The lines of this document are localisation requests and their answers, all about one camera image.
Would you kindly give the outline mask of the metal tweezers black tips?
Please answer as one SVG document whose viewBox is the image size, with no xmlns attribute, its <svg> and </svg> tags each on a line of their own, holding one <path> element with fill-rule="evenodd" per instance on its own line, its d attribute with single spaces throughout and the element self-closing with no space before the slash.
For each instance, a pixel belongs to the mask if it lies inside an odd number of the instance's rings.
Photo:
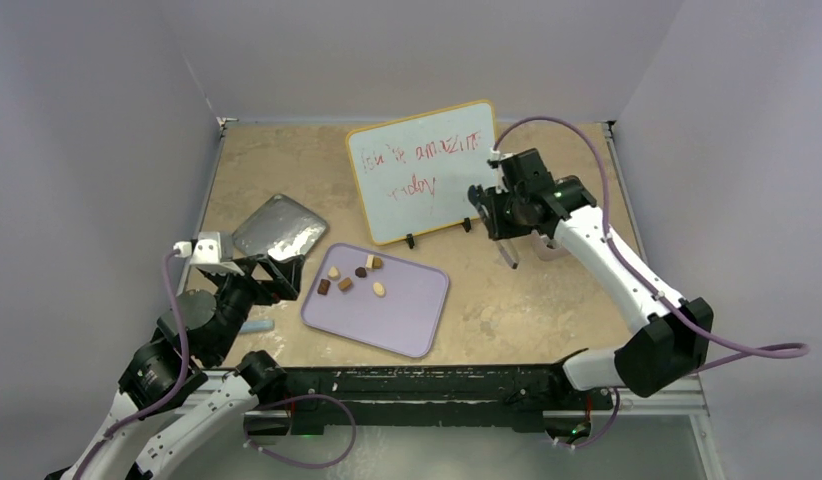
<svg viewBox="0 0 822 480">
<path fill-rule="evenodd" d="M 517 269 L 520 257 L 512 241 L 510 239 L 497 240 L 496 246 L 507 266 L 511 269 Z"/>
</svg>

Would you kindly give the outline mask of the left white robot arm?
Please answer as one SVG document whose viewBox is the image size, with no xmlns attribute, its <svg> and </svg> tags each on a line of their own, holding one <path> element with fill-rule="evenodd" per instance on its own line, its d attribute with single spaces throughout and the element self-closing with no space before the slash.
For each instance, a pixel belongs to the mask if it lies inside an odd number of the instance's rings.
<svg viewBox="0 0 822 480">
<path fill-rule="evenodd" d="M 244 357 L 207 403 L 173 417 L 207 382 L 207 369 L 226 359 L 253 307 L 298 298 L 304 257 L 202 260 L 190 248 L 164 257 L 175 258 L 189 260 L 214 291 L 167 292 L 170 309 L 119 378 L 94 438 L 76 462 L 49 478 L 162 479 L 224 419 L 255 405 L 271 409 L 284 399 L 285 372 L 267 352 L 258 351 Z"/>
</svg>

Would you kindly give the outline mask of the lilac plastic tray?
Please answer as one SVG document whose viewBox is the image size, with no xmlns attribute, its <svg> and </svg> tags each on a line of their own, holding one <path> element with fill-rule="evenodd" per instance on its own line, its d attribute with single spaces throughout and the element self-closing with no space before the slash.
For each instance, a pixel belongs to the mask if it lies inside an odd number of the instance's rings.
<svg viewBox="0 0 822 480">
<path fill-rule="evenodd" d="M 355 275 L 374 255 L 374 269 L 366 278 Z M 335 266 L 341 276 L 327 274 Z M 350 277 L 353 286 L 346 292 L 338 283 Z M 326 295 L 317 293 L 321 279 L 331 281 Z M 381 283 L 386 295 L 377 297 L 372 289 Z M 411 358 L 429 352 L 440 322 L 447 292 L 448 275 L 435 267 L 365 249 L 347 243 L 331 245 L 323 256 L 314 281 L 302 300 L 300 317 L 312 328 L 345 337 Z"/>
</svg>

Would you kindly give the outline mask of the silver metal box lid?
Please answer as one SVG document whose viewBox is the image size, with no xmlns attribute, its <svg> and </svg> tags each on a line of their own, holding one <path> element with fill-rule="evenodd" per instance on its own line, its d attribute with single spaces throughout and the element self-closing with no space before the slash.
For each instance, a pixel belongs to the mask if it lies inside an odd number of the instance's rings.
<svg viewBox="0 0 822 480">
<path fill-rule="evenodd" d="M 282 261 L 307 255 L 328 229 L 321 216 L 286 195 L 276 194 L 234 231 L 233 241 L 246 256 L 267 254 Z"/>
</svg>

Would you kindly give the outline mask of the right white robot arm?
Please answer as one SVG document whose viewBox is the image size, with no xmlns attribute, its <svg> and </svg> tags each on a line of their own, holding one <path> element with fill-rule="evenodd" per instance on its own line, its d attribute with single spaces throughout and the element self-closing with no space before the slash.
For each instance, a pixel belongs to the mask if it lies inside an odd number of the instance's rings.
<svg viewBox="0 0 822 480">
<path fill-rule="evenodd" d="M 468 199 L 489 238 L 506 245 L 537 233 L 556 242 L 599 282 L 632 335 L 620 347 L 584 350 L 556 362 L 548 381 L 556 404 L 571 407 L 601 387 L 649 397 L 704 364 L 709 342 L 693 329 L 711 329 L 711 306 L 702 298 L 685 299 L 660 279 L 643 285 L 639 279 L 650 269 L 627 244 L 611 246 L 615 231 L 603 226 L 603 210 L 578 177 L 554 179 L 535 149 L 493 152 L 488 164 L 499 176 L 497 186 L 473 186 Z"/>
</svg>

